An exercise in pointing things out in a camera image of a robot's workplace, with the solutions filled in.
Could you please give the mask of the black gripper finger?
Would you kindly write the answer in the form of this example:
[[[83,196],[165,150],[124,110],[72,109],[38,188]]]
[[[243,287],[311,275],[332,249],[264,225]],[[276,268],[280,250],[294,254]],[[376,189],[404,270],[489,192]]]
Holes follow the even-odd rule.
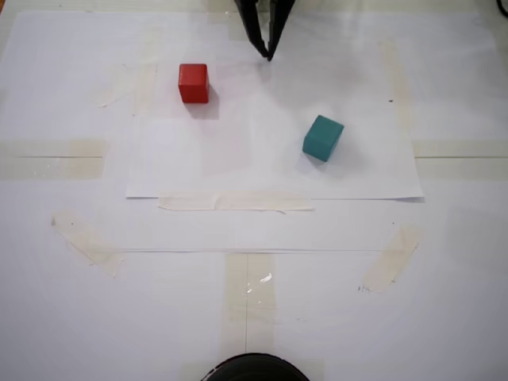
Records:
[[[238,13],[244,25],[247,38],[259,54],[265,59],[269,52],[261,35],[260,23],[257,13],[257,0],[235,0]]]
[[[295,0],[271,0],[269,41],[267,60],[271,61],[279,44],[285,24],[295,4]]]

